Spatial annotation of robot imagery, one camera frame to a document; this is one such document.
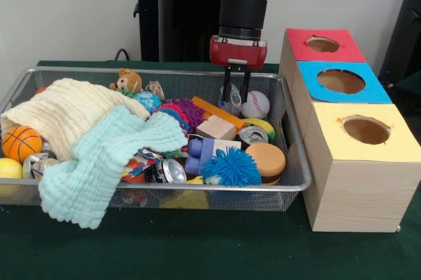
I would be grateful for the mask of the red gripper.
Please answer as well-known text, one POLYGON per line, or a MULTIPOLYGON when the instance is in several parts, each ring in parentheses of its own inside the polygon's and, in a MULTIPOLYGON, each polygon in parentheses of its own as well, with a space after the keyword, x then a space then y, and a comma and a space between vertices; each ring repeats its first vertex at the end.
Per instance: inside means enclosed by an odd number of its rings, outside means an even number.
POLYGON ((241 102, 247 102, 249 81, 251 78, 250 69, 261 69, 267 55, 267 42, 265 40, 232 39, 213 35, 210 39, 210 61, 213 64, 225 66, 224 85, 222 98, 230 101, 230 64, 244 65, 249 69, 245 70, 243 84, 240 89, 241 102))

